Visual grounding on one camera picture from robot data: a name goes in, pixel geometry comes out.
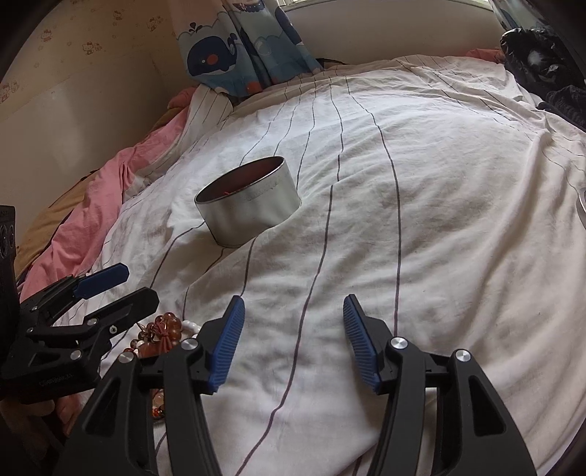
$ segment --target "white bedsheet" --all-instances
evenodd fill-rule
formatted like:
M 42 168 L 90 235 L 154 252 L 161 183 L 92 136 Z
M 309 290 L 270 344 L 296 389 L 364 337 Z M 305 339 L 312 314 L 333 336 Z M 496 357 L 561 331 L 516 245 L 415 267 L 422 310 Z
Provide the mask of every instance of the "white bedsheet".
M 159 312 L 199 324 L 242 294 L 228 381 L 204 399 L 223 474 L 364 475 L 386 398 L 361 382 L 344 334 L 355 293 L 424 351 L 470 349 L 543 475 L 586 415 L 585 144 L 502 66 L 471 58 L 409 56 L 275 86 L 125 204 L 93 270 L 121 261 L 130 279 L 71 323 L 142 286 L 159 292 Z M 221 248 L 194 196 L 270 155 L 286 158 L 301 208 Z

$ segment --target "blue whale pattern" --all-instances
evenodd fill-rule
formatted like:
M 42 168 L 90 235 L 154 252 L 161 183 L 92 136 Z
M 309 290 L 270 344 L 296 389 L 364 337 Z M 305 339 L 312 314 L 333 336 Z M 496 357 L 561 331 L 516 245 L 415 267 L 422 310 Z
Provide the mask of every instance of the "blue whale pattern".
M 291 40 L 291 43 L 294 45 L 300 44 L 301 37 L 299 36 L 299 33 L 297 33 L 297 30 L 293 27 L 291 21 L 280 6 L 278 6 L 275 10 L 275 18 L 277 19 L 277 22 L 279 22 L 279 25 L 285 34 L 289 37 L 289 40 Z
M 234 40 L 238 37 L 231 33 L 228 37 L 228 46 L 219 36 L 208 36 L 191 47 L 187 56 L 187 67 L 191 76 L 213 73 L 214 71 L 228 71 L 230 66 L 236 64 L 238 50 Z

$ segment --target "open metal can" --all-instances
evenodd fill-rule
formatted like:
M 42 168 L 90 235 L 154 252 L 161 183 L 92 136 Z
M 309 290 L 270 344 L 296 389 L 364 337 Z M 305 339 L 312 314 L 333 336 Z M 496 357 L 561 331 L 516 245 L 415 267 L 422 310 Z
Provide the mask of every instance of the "open metal can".
M 238 248 L 287 220 L 301 205 L 283 157 L 244 164 L 214 180 L 195 205 L 216 243 Z

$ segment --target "human hand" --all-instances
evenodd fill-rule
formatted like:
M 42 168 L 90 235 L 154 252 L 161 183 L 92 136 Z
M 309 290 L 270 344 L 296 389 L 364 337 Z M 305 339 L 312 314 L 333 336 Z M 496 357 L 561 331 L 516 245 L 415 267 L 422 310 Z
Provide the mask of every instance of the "human hand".
M 55 413 L 63 423 L 63 434 L 69 436 L 77 417 L 81 413 L 79 395 L 76 393 L 55 400 Z
M 31 422 L 29 416 L 45 416 L 54 408 L 53 400 L 30 405 L 23 405 L 12 397 L 0 401 L 0 415 L 35 461 L 41 461 L 45 457 L 49 441 L 46 435 Z

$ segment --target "wallpaper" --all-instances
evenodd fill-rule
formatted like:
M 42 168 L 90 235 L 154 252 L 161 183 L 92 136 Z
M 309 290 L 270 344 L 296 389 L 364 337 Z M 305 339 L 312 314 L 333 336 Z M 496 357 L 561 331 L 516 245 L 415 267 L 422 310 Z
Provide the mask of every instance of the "wallpaper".
M 62 0 L 0 83 L 0 121 L 73 73 L 135 49 L 151 55 L 169 97 L 192 84 L 166 0 Z

